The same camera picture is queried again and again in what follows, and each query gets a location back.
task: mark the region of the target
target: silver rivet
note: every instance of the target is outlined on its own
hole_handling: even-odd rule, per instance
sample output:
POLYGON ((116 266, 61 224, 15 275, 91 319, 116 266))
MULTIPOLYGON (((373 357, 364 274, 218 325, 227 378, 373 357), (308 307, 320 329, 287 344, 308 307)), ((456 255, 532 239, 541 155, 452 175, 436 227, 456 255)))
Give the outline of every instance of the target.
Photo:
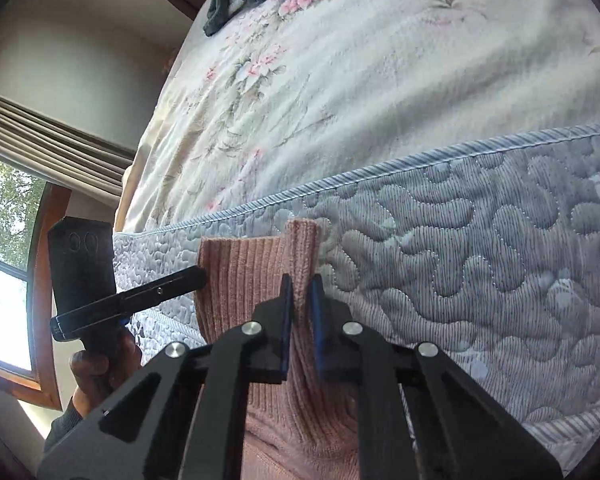
POLYGON ((259 334, 262 330, 262 325, 257 321, 247 321, 242 326, 242 332, 246 335, 256 335, 259 334))
POLYGON ((418 352, 423 357, 435 357, 438 355, 438 347, 433 343, 420 343, 418 345, 418 352))
POLYGON ((182 357, 184 352, 187 350, 186 346, 182 343, 169 343, 164 349, 164 353, 167 354, 167 357, 171 359, 175 359, 177 357, 182 357))
POLYGON ((360 325, 360 323, 356 323, 355 321, 347 321, 342 326, 342 331, 347 335, 362 334, 362 325, 360 325))

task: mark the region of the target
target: ribbed knit fabric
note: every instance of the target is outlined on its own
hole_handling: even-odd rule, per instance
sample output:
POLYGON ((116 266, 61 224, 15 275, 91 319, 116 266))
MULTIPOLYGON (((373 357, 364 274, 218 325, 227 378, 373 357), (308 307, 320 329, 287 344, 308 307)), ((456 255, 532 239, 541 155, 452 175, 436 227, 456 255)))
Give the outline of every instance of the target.
POLYGON ((315 370, 305 291, 314 273, 318 227, 296 219, 286 234, 266 238, 203 238, 198 265, 208 285, 196 292, 206 341, 251 319, 255 305, 278 295, 284 273, 294 288, 289 374, 280 385, 252 384, 242 478, 357 479, 358 436, 352 397, 326 385, 315 370))

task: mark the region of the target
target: mattress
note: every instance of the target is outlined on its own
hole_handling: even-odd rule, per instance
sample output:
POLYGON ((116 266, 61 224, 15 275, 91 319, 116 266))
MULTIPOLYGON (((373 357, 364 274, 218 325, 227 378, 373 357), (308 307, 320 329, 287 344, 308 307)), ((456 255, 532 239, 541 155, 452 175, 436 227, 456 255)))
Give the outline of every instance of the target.
MULTIPOLYGON (((600 124, 497 137, 114 236, 119 288, 195 264, 203 236, 321 229, 325 292, 389 341, 444 349, 560 461, 600 434, 600 124)), ((191 295, 136 314, 150 359, 204 344, 191 295)))
MULTIPOLYGON (((205 14, 125 177, 119 288, 315 219, 327 294, 440 345, 571 470, 600 434, 591 1, 267 0, 211 38, 205 14)), ((204 344, 189 295, 132 330, 145 360, 204 344)))

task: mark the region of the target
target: curtain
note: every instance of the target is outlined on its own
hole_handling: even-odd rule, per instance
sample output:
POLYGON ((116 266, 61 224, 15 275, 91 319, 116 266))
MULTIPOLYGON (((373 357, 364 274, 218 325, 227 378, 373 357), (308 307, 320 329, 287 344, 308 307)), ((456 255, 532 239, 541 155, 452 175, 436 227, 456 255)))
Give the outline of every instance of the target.
POLYGON ((0 96, 0 160, 113 207, 134 152, 0 96))

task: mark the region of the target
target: green foliage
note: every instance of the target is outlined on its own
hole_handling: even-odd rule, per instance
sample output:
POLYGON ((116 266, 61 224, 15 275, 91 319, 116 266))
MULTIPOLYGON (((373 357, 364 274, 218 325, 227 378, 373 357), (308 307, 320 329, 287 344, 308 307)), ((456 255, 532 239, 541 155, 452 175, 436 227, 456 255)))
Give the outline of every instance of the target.
POLYGON ((0 161, 0 260, 23 270, 44 188, 44 180, 0 161))

